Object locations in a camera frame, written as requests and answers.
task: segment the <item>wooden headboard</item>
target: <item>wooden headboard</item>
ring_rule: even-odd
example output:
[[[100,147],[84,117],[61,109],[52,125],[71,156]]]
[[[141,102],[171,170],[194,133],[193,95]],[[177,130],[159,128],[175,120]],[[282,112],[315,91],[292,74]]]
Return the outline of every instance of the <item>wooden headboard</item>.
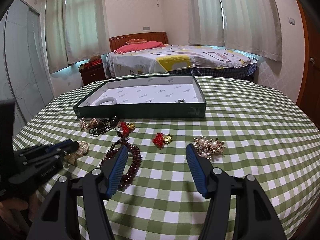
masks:
[[[159,41],[163,44],[168,44],[168,37],[165,32],[136,33],[109,38],[111,51],[121,48],[131,39],[145,39],[147,41]]]

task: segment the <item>blue plaid fabric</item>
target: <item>blue plaid fabric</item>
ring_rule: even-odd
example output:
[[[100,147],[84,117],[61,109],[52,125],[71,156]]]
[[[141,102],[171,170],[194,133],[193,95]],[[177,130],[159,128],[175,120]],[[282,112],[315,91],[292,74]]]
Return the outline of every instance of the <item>blue plaid fabric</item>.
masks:
[[[254,73],[257,70],[257,64],[249,64],[240,68],[186,68],[180,70],[169,71],[170,74],[192,74],[194,76],[209,76],[209,77],[226,77],[241,80],[253,81]]]

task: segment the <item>table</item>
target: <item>table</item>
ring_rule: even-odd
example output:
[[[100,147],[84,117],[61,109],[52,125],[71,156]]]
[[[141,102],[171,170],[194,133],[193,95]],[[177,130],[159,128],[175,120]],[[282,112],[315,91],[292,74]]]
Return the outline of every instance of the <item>table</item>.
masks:
[[[278,90],[236,79],[196,79],[207,100],[205,119],[125,120],[136,124],[129,142],[140,147],[143,161],[133,184],[105,202],[116,239],[198,239],[208,201],[196,191],[185,147],[201,135],[226,142],[224,156],[216,158],[214,166],[231,176],[255,175],[290,238],[319,196],[319,130]],[[69,166],[39,189],[42,200],[66,171],[76,178],[98,167],[117,140],[115,131],[97,138],[81,131],[72,109],[100,84],[54,99],[14,138],[15,149],[67,138],[90,143],[88,155],[78,159],[76,167]],[[162,150],[152,143],[158,132],[174,135]],[[233,198],[227,239],[232,238],[235,205]],[[81,197],[78,215],[81,234],[89,239]]]

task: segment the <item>dark green box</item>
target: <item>dark green box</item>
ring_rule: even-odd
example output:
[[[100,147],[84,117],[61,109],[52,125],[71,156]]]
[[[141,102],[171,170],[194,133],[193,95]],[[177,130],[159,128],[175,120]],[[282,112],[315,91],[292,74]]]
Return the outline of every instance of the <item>dark green box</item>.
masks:
[[[116,98],[117,104],[94,105],[103,96]],[[79,101],[73,110],[79,118],[203,118],[206,105],[194,76],[154,75],[106,81]]]

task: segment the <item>sliding glass door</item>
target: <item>sliding glass door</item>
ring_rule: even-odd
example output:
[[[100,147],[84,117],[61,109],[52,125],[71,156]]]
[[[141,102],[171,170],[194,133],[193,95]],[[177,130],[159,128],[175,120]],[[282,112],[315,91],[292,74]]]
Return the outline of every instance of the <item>sliding glass door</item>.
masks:
[[[7,98],[16,99],[20,126],[16,127],[15,134],[53,99],[40,54],[38,17],[28,5],[15,0],[1,20],[4,64],[0,72],[1,79],[4,79],[3,71],[6,73],[6,85],[0,94],[7,93]]]

